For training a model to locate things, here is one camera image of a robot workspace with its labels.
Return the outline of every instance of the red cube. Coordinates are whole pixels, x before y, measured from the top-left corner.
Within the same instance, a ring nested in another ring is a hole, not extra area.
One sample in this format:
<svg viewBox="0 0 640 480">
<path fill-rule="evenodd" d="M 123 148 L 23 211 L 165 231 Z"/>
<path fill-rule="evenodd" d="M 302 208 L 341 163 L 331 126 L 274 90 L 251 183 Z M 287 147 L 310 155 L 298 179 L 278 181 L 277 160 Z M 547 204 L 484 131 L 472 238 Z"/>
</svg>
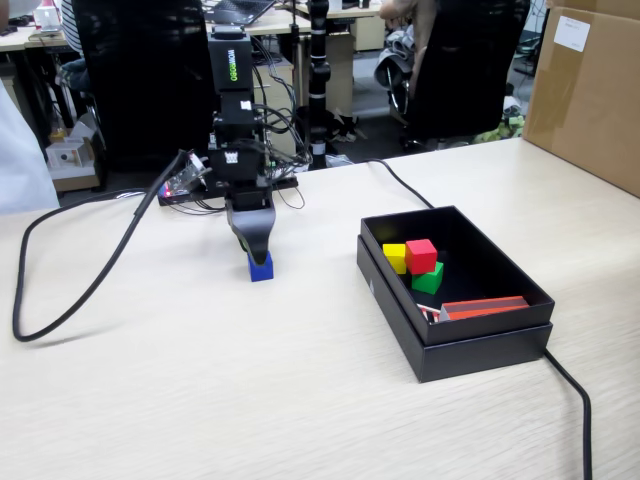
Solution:
<svg viewBox="0 0 640 480">
<path fill-rule="evenodd" d="M 438 251 L 430 240 L 412 240 L 407 242 L 404 261 L 411 275 L 424 275 L 436 269 Z"/>
</svg>

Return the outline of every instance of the laptop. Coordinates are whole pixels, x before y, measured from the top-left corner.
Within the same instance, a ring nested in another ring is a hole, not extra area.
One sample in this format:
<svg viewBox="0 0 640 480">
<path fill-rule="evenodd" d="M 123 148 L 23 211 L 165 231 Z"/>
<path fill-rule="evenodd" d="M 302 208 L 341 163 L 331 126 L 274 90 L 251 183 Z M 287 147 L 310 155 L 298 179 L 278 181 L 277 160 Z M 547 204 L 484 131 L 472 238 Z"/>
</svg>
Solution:
<svg viewBox="0 0 640 480">
<path fill-rule="evenodd" d="M 206 20 L 219 25 L 251 25 L 276 3 L 275 0 L 221 0 Z"/>
</svg>

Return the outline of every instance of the black box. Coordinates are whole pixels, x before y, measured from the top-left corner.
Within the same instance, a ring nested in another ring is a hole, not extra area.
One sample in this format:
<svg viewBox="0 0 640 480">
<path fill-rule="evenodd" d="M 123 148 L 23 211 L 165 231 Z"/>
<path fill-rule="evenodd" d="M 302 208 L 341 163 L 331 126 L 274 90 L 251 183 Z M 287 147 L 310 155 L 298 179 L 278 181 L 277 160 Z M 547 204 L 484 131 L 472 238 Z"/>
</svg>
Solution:
<svg viewBox="0 0 640 480">
<path fill-rule="evenodd" d="M 384 256 L 385 243 L 428 238 L 444 264 L 435 295 L 412 290 Z M 428 382 L 540 358 L 554 301 L 455 207 L 362 220 L 358 266 L 418 380 Z M 416 303 L 523 296 L 529 307 L 429 323 Z"/>
</svg>

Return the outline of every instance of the white label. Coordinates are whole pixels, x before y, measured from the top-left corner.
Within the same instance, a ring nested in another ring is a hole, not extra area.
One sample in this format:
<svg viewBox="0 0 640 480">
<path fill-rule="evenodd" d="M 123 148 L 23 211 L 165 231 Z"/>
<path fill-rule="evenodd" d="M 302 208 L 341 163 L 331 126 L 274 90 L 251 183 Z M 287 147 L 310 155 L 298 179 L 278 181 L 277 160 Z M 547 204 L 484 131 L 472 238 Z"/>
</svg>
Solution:
<svg viewBox="0 0 640 480">
<path fill-rule="evenodd" d="M 227 165 L 238 163 L 238 152 L 224 152 L 224 158 Z"/>
<path fill-rule="evenodd" d="M 590 28 L 591 25 L 588 23 L 573 18 L 560 17 L 553 41 L 577 52 L 582 52 L 587 43 Z"/>
</svg>

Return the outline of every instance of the black office chair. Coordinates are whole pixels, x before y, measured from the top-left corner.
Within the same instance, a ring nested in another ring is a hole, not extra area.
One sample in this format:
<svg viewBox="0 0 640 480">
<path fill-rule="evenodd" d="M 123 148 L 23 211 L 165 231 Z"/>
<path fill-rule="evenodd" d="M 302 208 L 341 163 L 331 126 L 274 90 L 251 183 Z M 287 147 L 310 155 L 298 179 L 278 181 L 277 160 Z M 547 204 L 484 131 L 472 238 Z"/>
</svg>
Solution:
<svg viewBox="0 0 640 480">
<path fill-rule="evenodd" d="M 74 0 L 107 166 L 206 152 L 214 91 L 200 0 Z"/>
<path fill-rule="evenodd" d="M 415 96 L 392 96 L 408 122 L 405 147 L 494 130 L 530 0 L 438 0 Z"/>
</svg>

